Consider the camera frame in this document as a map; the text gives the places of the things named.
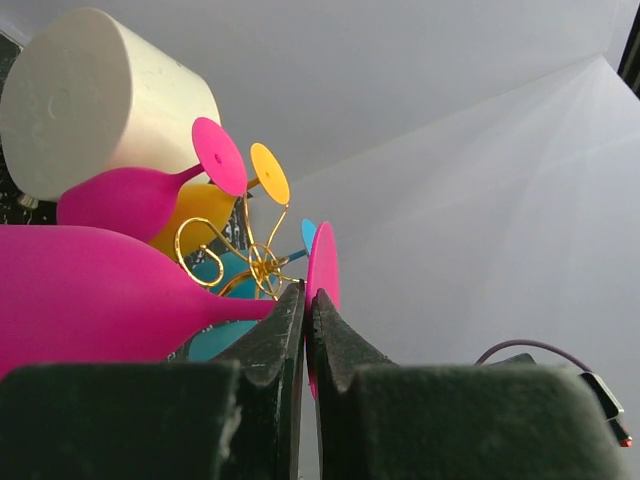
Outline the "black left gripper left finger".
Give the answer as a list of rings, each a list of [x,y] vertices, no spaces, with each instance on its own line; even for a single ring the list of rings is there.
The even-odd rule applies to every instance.
[[[305,286],[207,363],[31,366],[1,383],[5,479],[294,479]]]

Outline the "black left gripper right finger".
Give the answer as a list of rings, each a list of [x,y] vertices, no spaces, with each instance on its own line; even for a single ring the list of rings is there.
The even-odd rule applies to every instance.
[[[310,307],[325,479],[624,479],[595,395],[534,364],[400,366],[319,291]]]

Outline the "blue wine glass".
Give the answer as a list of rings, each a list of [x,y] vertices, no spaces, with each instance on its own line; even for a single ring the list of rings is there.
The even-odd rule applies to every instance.
[[[264,244],[258,243],[238,253],[228,251],[216,254],[222,262],[223,274],[215,259],[207,258],[191,268],[197,280],[212,293],[230,298],[277,298],[283,284],[290,280],[283,274],[285,265],[311,253],[316,225],[308,219],[300,224],[304,248],[292,254],[277,257]]]
[[[255,320],[242,320],[209,326],[171,353],[166,361],[207,362],[237,342],[256,324]]]

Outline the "orange wine glass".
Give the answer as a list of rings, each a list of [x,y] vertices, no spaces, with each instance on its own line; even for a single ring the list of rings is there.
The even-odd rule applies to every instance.
[[[274,202],[287,206],[290,201],[289,183],[274,154],[262,143],[254,143],[250,148],[250,159],[256,178],[248,183],[248,189],[261,185]],[[198,217],[209,220],[222,231],[231,218],[237,200],[238,197],[223,192],[213,184],[188,184],[180,189],[168,223],[149,244],[176,261],[174,239],[178,228],[186,220]],[[208,226],[194,222],[181,233],[181,252],[191,254],[214,238],[215,233]]]

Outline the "pink wine glass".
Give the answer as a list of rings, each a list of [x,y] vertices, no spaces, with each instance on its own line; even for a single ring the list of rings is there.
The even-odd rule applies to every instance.
[[[201,330],[261,321],[273,300],[199,287],[168,257],[93,227],[1,228],[1,373],[53,363],[155,363]]]
[[[191,127],[197,163],[166,173],[146,167],[121,167],[100,173],[60,197],[56,218],[63,226],[86,226],[118,232],[143,242],[153,239],[169,221],[180,189],[204,173],[224,193],[247,190],[247,172],[236,144],[208,117]]]

